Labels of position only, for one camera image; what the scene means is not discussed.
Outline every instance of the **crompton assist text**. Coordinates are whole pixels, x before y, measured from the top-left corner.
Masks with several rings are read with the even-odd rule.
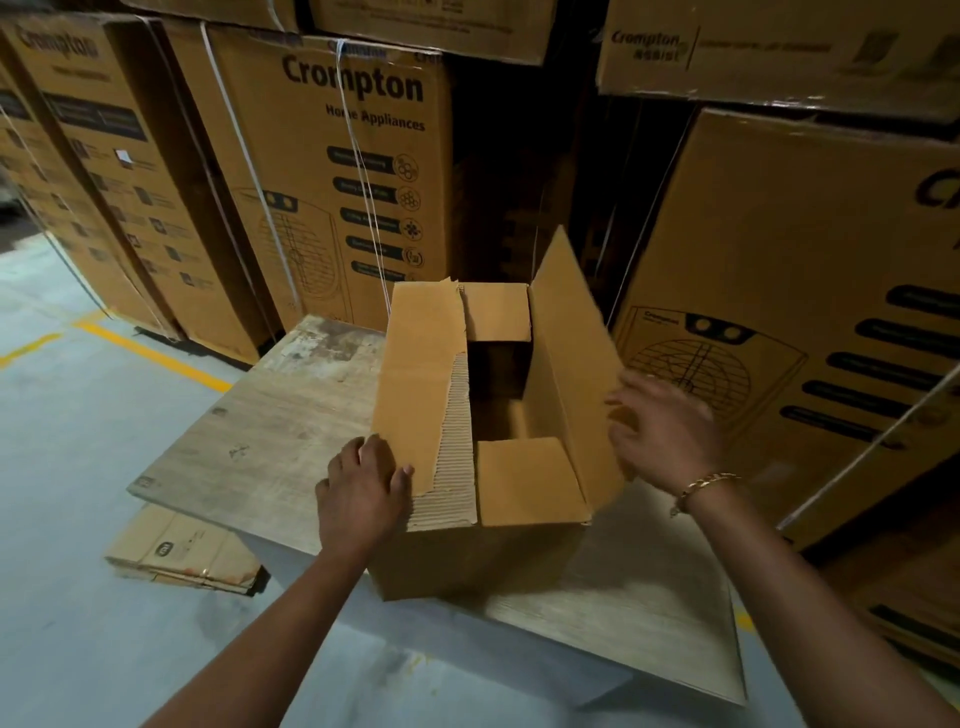
[[[283,57],[283,72],[295,84],[312,83],[337,88],[338,74],[335,67],[305,63],[294,54]],[[423,84],[419,80],[386,76],[379,68],[375,68],[372,73],[344,69],[340,73],[340,84],[344,90],[356,93],[360,101],[374,93],[377,96],[390,96],[394,99],[423,101]]]

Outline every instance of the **gold bracelet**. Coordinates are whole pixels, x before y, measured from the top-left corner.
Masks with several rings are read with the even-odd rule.
[[[684,488],[684,491],[677,496],[677,501],[673,504],[673,508],[670,509],[670,518],[673,518],[678,513],[686,513],[686,500],[701,490],[706,488],[708,485],[716,483],[720,480],[739,480],[740,476],[735,473],[714,473],[713,475],[708,475],[707,477],[702,477],[699,480],[695,480]]]

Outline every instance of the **hand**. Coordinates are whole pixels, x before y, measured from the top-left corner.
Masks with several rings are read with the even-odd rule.
[[[695,480],[721,470],[723,447],[713,413],[679,387],[627,369],[623,387],[607,404],[636,416],[636,429],[614,420],[610,440],[617,457],[657,488],[678,496]]]
[[[407,515],[413,467],[396,468],[379,435],[350,440],[317,483],[317,513],[324,551],[370,560]]]

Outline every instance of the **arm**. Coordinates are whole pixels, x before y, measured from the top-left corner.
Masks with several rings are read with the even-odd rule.
[[[144,725],[279,725],[373,552],[406,513],[412,473],[394,470],[376,435],[348,442],[317,485],[320,555]]]
[[[609,399],[637,428],[611,424],[617,455],[671,496],[722,471],[709,407],[677,387],[635,372]],[[883,640],[863,625],[727,481],[687,499],[743,599],[783,682],[811,726],[960,726],[960,716]]]

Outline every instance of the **open cardboard box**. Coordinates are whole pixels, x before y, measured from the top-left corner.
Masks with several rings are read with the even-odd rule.
[[[384,598],[555,581],[624,485],[604,404],[620,369],[562,228],[529,286],[398,283],[373,430],[416,471],[370,569]]]

